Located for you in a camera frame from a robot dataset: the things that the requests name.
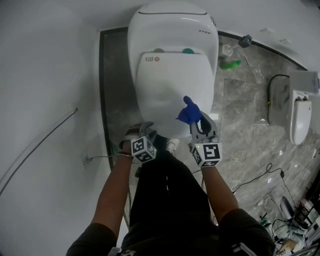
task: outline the black shirt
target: black shirt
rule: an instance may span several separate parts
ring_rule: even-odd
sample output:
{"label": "black shirt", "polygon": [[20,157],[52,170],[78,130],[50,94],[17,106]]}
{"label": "black shirt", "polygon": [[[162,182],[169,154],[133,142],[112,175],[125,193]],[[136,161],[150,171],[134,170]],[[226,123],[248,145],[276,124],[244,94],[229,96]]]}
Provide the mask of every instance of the black shirt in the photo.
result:
{"label": "black shirt", "polygon": [[[107,256],[117,238],[106,226],[93,223],[71,245],[67,256]],[[275,243],[266,229],[242,209],[226,214],[219,227],[202,212],[168,215],[137,223],[122,243],[122,255],[230,255],[244,243],[258,256],[271,256]]]}

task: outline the white shoe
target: white shoe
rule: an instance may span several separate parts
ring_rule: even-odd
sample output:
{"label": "white shoe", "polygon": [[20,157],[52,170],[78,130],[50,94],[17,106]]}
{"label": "white shoe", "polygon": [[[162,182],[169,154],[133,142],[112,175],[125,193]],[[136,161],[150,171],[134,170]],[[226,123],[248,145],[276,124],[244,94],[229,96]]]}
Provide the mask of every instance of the white shoe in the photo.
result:
{"label": "white shoe", "polygon": [[179,138],[169,138],[166,143],[166,150],[172,154],[178,148],[179,142]]}

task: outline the teal round button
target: teal round button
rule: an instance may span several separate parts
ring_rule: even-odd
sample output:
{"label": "teal round button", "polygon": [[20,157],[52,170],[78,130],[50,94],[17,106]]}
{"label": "teal round button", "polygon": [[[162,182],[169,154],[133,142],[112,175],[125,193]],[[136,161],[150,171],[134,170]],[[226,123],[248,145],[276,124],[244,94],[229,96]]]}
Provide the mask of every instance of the teal round button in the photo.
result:
{"label": "teal round button", "polygon": [[183,54],[195,54],[195,52],[190,49],[190,48],[185,48],[183,51],[182,51]]}

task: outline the green bottle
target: green bottle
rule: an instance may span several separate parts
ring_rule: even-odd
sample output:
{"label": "green bottle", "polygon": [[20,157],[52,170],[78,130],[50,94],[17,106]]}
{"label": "green bottle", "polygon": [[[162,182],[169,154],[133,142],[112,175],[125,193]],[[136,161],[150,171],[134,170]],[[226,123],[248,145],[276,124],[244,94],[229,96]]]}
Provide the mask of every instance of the green bottle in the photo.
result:
{"label": "green bottle", "polygon": [[222,70],[228,70],[238,67],[241,64],[241,60],[230,61],[225,64],[222,64],[220,68]]}

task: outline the black pants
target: black pants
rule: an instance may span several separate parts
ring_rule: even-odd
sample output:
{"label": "black pants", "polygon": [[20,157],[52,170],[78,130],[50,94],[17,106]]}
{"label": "black pants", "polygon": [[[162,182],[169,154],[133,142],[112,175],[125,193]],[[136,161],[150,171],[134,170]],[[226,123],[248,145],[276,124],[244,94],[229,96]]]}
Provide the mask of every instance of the black pants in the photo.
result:
{"label": "black pants", "polygon": [[167,140],[157,136],[156,159],[142,165],[130,214],[130,227],[163,215],[207,212],[210,206],[188,167],[166,151]]}

